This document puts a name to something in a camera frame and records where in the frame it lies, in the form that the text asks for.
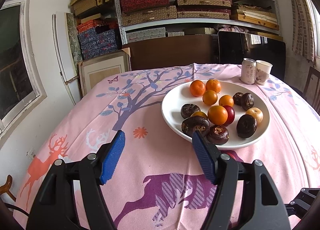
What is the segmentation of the dark brown fruit table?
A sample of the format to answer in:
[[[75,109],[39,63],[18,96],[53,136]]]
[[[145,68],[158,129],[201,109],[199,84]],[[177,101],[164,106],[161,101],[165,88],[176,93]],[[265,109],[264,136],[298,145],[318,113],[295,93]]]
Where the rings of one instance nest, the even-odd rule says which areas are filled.
[[[208,119],[202,116],[192,116],[182,122],[181,129],[189,137],[192,137],[195,131],[199,131],[202,136],[206,136],[210,130],[210,123]]]
[[[241,98],[243,96],[242,92],[237,92],[236,94],[234,94],[233,96],[233,101],[235,105],[241,106]]]
[[[257,129],[257,120],[248,114],[242,115],[236,125],[236,132],[240,138],[250,138]]]

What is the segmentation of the yellow-orange fruit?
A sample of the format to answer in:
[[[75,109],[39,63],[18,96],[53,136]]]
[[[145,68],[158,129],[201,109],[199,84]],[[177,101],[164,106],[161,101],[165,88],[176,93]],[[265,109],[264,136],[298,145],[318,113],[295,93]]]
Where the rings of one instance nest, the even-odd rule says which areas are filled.
[[[208,119],[214,125],[223,125],[228,119],[228,112],[223,106],[211,106],[207,113]]]

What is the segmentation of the dark brown fruit table front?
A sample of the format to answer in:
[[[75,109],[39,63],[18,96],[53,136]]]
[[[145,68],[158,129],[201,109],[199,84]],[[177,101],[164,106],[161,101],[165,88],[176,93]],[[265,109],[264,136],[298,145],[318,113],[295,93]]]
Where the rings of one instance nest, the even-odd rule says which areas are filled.
[[[210,123],[208,119],[202,116],[192,116],[182,122],[181,129],[189,137],[192,137],[195,131],[199,131],[202,136],[206,136],[210,130]]]

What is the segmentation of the orange tangerine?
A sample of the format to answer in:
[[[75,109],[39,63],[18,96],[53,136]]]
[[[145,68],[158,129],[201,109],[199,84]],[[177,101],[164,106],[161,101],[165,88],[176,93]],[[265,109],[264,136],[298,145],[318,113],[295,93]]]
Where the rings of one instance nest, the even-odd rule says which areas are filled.
[[[220,106],[231,106],[231,107],[233,107],[233,105],[234,105],[233,97],[230,96],[230,95],[224,95],[224,96],[220,97],[219,105]]]
[[[202,96],[203,103],[208,106],[214,105],[217,99],[217,93],[213,90],[207,90]]]
[[[212,90],[215,93],[219,93],[221,91],[221,83],[217,79],[209,79],[206,82],[206,90]]]

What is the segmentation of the large orange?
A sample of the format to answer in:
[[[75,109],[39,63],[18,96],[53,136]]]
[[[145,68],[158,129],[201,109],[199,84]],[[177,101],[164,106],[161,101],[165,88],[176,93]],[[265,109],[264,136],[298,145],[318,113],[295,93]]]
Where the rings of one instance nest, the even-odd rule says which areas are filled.
[[[189,86],[189,91],[194,97],[200,97],[205,93],[206,86],[203,81],[194,80]]]

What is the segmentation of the dark brown fruit front plate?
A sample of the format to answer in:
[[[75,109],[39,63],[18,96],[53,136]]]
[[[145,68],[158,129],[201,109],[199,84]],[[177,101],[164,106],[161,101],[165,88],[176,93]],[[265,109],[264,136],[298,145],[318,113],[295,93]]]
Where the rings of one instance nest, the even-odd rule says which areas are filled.
[[[215,145],[223,145],[229,140],[229,132],[223,125],[213,125],[210,127],[207,140]]]

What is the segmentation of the pale yellow fruit on plate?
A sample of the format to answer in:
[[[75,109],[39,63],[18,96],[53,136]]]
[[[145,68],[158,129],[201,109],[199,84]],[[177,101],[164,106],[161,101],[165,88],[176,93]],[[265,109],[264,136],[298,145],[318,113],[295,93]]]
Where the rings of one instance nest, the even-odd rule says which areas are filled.
[[[264,118],[263,112],[259,108],[256,108],[256,107],[252,107],[252,108],[248,109],[246,111],[246,114],[254,117],[257,122],[257,125],[259,125],[263,121],[263,118]]]

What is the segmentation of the white oval plate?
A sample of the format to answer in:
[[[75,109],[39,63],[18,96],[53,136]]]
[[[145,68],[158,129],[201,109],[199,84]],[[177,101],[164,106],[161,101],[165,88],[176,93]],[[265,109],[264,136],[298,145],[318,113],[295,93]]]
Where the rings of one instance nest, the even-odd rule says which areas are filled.
[[[236,125],[239,118],[244,115],[246,112],[240,106],[235,106],[235,120],[234,122],[227,127],[229,131],[229,140],[227,143],[223,145],[219,145],[217,148],[219,150],[235,150],[240,148],[245,148],[250,145],[257,143],[259,140],[263,139],[268,131],[269,123],[270,123],[270,113],[267,105],[256,93],[252,90],[243,87],[240,84],[235,84],[227,81],[221,81],[222,89],[218,94],[219,97],[224,95],[233,96],[237,92],[242,93],[251,93],[254,98],[254,106],[259,108],[263,112],[263,120],[257,126],[257,129],[253,136],[250,138],[240,138],[236,132]],[[189,86],[191,82],[183,83],[181,85],[176,86],[171,89],[163,98],[161,111],[162,116],[170,129],[175,132],[181,138],[191,142],[191,137],[187,136],[182,132],[182,122],[183,118],[180,114],[181,107],[184,104],[195,104],[200,107],[202,112],[207,112],[209,110],[209,106],[205,105],[202,101],[201,97],[194,97],[190,91]]]

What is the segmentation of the red plum on plate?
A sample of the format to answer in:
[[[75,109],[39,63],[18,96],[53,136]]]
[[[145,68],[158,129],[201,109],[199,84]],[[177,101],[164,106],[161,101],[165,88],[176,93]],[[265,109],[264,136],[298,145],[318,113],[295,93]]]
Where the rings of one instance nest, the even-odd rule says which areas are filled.
[[[227,111],[227,120],[226,122],[223,124],[224,126],[228,126],[230,124],[232,124],[234,122],[234,119],[235,119],[235,111],[233,109],[233,107],[229,106],[229,105],[225,105],[223,106],[226,111]]]

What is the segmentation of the dark brown fruit on plate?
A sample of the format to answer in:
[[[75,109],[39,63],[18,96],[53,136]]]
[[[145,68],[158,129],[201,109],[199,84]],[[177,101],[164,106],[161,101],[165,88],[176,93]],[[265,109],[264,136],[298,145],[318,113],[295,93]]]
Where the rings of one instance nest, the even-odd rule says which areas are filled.
[[[186,118],[189,118],[193,113],[197,111],[201,111],[199,106],[195,104],[187,103],[181,107],[180,114],[184,119],[186,119]]]

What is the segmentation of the white paper cup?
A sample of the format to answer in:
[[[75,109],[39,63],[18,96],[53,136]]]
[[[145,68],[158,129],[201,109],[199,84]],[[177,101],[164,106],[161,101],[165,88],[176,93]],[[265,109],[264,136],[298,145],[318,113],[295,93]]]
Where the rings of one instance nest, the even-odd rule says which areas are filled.
[[[271,73],[272,64],[263,60],[256,61],[255,81],[257,84],[264,85]]]

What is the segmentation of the white beverage can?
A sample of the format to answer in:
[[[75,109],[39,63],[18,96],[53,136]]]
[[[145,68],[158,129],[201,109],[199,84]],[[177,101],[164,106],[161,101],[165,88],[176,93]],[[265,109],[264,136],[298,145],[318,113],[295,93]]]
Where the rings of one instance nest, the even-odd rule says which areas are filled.
[[[249,58],[244,58],[241,66],[240,79],[246,84],[255,83],[256,61]]]

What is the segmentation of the checkered curtain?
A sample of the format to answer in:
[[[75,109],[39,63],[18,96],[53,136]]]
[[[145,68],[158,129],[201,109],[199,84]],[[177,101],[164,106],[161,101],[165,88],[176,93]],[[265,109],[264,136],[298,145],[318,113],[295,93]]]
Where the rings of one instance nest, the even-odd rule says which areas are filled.
[[[293,15],[292,51],[315,61],[315,41],[311,14],[306,0],[291,0]]]

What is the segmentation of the black glossy panel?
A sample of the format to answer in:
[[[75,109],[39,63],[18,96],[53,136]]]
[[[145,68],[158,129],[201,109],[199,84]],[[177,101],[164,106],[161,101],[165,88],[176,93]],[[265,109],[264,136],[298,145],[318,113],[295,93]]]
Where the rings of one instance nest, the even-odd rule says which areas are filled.
[[[220,64],[241,64],[243,59],[263,60],[273,65],[271,74],[285,78],[286,45],[283,41],[250,33],[220,31],[217,34]]]

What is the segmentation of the dark brown board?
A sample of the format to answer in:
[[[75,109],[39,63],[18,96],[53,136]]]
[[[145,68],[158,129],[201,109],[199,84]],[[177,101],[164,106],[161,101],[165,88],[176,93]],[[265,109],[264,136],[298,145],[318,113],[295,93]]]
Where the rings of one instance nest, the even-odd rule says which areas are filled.
[[[125,44],[123,48],[130,49],[132,70],[219,63],[217,35],[148,39]]]

